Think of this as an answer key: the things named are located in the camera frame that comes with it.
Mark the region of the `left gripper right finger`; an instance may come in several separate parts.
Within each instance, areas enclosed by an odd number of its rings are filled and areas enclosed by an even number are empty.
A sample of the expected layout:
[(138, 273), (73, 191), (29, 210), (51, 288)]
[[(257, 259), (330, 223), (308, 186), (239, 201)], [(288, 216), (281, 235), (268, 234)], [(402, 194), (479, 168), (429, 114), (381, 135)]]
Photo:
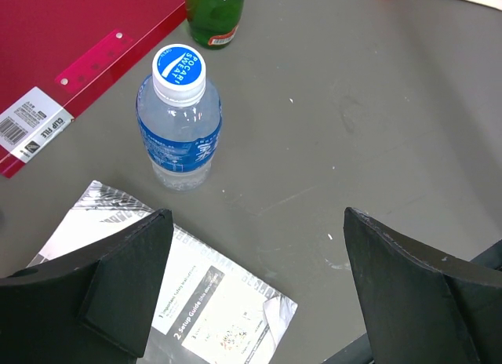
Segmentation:
[(501, 361), (501, 270), (461, 260), (351, 207), (344, 240), (374, 362)]

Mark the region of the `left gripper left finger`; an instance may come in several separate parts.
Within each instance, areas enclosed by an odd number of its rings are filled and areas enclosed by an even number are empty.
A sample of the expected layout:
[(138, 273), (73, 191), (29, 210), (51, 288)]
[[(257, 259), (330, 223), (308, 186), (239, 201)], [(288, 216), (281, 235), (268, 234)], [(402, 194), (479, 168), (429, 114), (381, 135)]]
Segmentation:
[(144, 356), (173, 237), (159, 209), (1, 280), (3, 363), (135, 363)]

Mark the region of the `green bottle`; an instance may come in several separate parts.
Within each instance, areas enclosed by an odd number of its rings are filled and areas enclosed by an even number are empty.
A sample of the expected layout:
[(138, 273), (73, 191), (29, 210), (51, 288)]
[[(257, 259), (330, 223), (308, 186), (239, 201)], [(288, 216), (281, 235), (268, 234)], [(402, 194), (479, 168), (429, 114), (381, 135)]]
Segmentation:
[(191, 37), (207, 49), (222, 49), (235, 37), (244, 0), (185, 0)]

